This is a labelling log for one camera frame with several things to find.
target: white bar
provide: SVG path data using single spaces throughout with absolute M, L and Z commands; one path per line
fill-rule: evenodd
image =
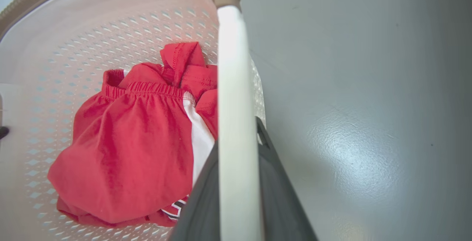
M 219 214 L 222 241 L 260 241 L 261 209 L 253 81 L 246 24 L 218 9 Z

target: laundry basket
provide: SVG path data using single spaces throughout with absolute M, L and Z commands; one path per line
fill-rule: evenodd
M 76 224 L 56 210 L 46 176 L 71 143 L 74 114 L 100 91 L 107 69 L 162 63 L 165 44 L 199 41 L 218 64 L 213 0 L 15 0 L 0 14 L 0 239 L 165 240 L 170 228 Z M 254 113 L 265 122 L 252 61 Z

